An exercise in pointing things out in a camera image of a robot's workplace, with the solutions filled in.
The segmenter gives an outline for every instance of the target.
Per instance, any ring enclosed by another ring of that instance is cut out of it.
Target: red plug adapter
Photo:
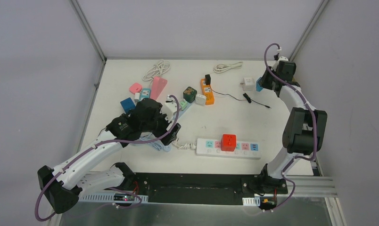
[[[234,134],[223,134],[222,151],[233,152],[237,146],[237,136]]]

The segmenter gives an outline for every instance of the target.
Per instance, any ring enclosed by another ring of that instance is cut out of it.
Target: coiled white cable
[[[197,144],[195,143],[179,144],[178,139],[173,141],[172,145],[175,146],[179,150],[183,150],[183,149],[196,150],[197,149]]]
[[[163,74],[170,70],[170,62],[167,60],[159,60],[156,64],[153,65],[151,69],[142,77],[143,81],[151,81],[153,78],[161,77]]]
[[[219,74],[219,73],[229,71],[231,69],[240,69],[242,67],[243,63],[244,62],[239,61],[239,62],[233,63],[231,65],[219,64],[213,68],[213,72]]]

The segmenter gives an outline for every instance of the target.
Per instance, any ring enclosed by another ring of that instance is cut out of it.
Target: metal frame
[[[325,198],[332,226],[347,226],[338,198]]]
[[[320,5],[317,7],[316,11],[314,12],[312,18],[310,19],[309,23],[306,26],[306,29],[303,31],[301,38],[299,39],[298,43],[295,45],[294,50],[292,51],[291,55],[289,56],[290,61],[294,61],[299,50],[304,45],[305,41],[309,37],[310,32],[313,30],[314,26],[316,25],[317,21],[319,20],[320,16],[324,12],[326,6],[331,0],[321,0]]]
[[[338,198],[334,181],[330,177],[314,176],[288,176],[295,182],[296,189],[293,197],[321,197]],[[287,183],[288,192],[293,188],[291,183]],[[277,194],[278,197],[287,197],[287,194]]]
[[[99,57],[101,58],[102,62],[105,64],[106,62],[106,56],[102,51],[101,46],[98,43],[97,38],[95,37],[94,31],[91,29],[90,24],[88,23],[87,18],[85,17],[85,14],[83,13],[80,4],[77,0],[69,0],[70,4],[72,5],[72,8],[74,9],[78,19],[80,20],[80,23],[87,34],[88,38],[90,39],[92,45],[94,46],[94,49],[97,51]]]
[[[73,155],[76,154],[76,153],[78,153],[80,151],[80,149],[81,149],[81,145],[82,145],[82,142],[84,140],[85,131],[87,130],[88,122],[90,121],[90,116],[91,116],[92,108],[94,107],[95,98],[97,97],[99,84],[101,82],[102,75],[103,75],[103,72],[105,70],[105,66],[106,66],[106,61],[102,63],[102,68],[101,68],[101,70],[99,72],[97,83],[94,84],[95,90],[94,90],[94,94],[91,97],[91,105],[90,105],[90,108],[89,108],[87,114],[85,115],[85,123],[84,123],[84,127],[82,129],[82,132],[81,132],[80,141],[77,144],[77,146],[74,147]]]

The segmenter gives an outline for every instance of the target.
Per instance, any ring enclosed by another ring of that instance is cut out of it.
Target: white wall
[[[379,0],[331,1],[296,63],[302,90],[328,114],[318,159],[348,225],[379,225]]]
[[[289,55],[321,0],[79,0],[107,57],[261,59]]]
[[[72,155],[100,69],[69,1],[0,1],[0,226],[40,224],[37,170]]]

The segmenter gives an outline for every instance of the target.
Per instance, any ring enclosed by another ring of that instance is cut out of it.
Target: power strip
[[[236,159],[260,159],[262,157],[262,151],[257,142],[237,141],[237,147],[233,152],[222,151],[221,147],[221,140],[198,138],[196,154]]]

